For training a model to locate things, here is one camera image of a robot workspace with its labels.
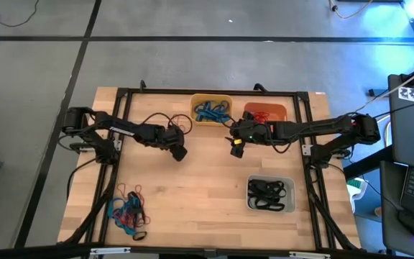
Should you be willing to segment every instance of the desk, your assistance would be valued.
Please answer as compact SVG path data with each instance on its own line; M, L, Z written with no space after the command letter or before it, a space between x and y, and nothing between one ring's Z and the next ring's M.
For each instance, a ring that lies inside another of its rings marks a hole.
M98 88L93 109L111 114L117 88ZM324 93L310 93L313 119L330 117ZM295 121L293 100L274 96L232 96L233 117L240 118L249 101L283 104L287 117ZM164 112L188 114L190 95L133 94L129 120L141 122L150 114ZM167 124L163 117L148 123ZM244 157L229 154L231 146L224 137L225 127L193 126L185 136L188 154L176 162L167 151L144 147L126 138L122 147L116 183L125 183L127 190L142 186L145 211L151 218L146 226L148 236L133 241L109 221L106 244L147 247L217 247L260 250L315 250L306 193L301 151L293 143L284 155L271 147L247 145ZM323 144L334 136L318 137ZM78 165L93 158L82 153ZM331 163L341 166L339 160ZM58 240L68 238L91 209L99 164L90 164L78 171L73 180ZM257 212L246 207L245 188L251 174L291 177L295 182L297 208L292 214ZM346 180L335 168L323 170L331 216L349 240L360 247L354 215L349 203ZM93 241L98 239L97 220ZM324 247L326 231L322 217L319 224Z

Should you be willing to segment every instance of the tangled cables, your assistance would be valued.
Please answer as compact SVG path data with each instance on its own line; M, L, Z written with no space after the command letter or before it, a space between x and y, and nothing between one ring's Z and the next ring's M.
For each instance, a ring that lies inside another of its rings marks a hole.
M119 189L120 185L124 186L123 191ZM149 224L150 218L143 210L144 199L141 195L142 186L135 186L135 191L130 191L127 194L127 198L124 197L124 192L126 190L124 183L118 184L117 189L121 192L123 198L114 198L111 200L107 211L108 217L114 219L114 224L124 229L126 234L132 236L133 240L143 240L147 236L147 232L138 232L137 228ZM115 209L114 202L116 201L122 201L124 202L124 205Z
M282 181L264 181L253 179L247 187L248 205L251 209L269 210L280 212L285 204L280 199L287 195Z

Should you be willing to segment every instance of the white label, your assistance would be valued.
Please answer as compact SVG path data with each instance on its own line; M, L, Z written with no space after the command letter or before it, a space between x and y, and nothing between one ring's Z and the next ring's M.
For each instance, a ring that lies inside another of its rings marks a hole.
M399 99L414 101L414 88L399 87L397 92L399 93Z
M127 135L127 136L133 136L134 135L134 133L132 133L132 132L128 132L126 130L118 129L118 128L115 128L115 127L109 127L109 130L112 130L112 131L118 132L118 133L122 133L122 134Z

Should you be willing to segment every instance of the plastic bin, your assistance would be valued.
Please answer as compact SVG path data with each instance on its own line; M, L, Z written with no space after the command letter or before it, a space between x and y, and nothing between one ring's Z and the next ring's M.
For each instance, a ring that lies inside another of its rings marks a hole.
M194 107L198 104L202 104L206 101L212 101L216 104L220 104L221 101L227 101L229 103L229 109L226 111L226 114L231 115L231 111L233 110L233 99L225 94L193 94L190 100L190 117L193 120L194 124L203 125L203 126L223 126L222 123L212 122L212 121L202 121L197 122L196 117L198 116L194 112Z
M247 188L245 191L245 204L247 208L260 211L260 212L272 212L268 210L262 210L262 209L254 209L249 206L248 200L249 200L249 181L250 180L263 180L263 181L282 181L284 183L285 190L287 191L287 195L285 195L284 198L280 198L279 202L285 204L285 208L280 212L273 212L273 213L292 213L296 210L296 197L295 197L295 182L291 178L287 177L279 177L279 176L263 176L263 175L251 175L247 179Z
M282 104L266 104L249 102L244 106L244 111L250 113L264 112L269 114L267 120L269 121L286 121L287 109Z

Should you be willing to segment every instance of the cable bundle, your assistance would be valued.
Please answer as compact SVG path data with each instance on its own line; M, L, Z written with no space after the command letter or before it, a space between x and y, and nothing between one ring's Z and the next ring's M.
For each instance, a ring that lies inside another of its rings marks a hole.
M135 186L135 191L131 191L127 194L127 200L123 198L114 198L109 204L107 211L108 217L114 219L116 226L124 229L126 234L131 235L135 241L142 240L147 236L146 231L138 232L136 228L143 227L144 224L150 223L150 218L144 213L143 204L144 199L140 194L142 187L140 185ZM124 192L119 190L121 195L124 196ZM120 208L114 208L115 201L122 201L124 205Z
M253 112L253 120L259 123L266 123L270 116L267 112Z
M198 114L195 118L197 122L202 122L203 119L211 120L218 123L229 121L229 115L226 113L229 110L229 103L221 101L220 104L212 108L214 101L205 101L194 107L194 112Z
M249 181L247 188L248 205L252 209L268 210L280 212L285 208L285 204L280 203L280 199L287 195L282 181L264 181L253 179Z

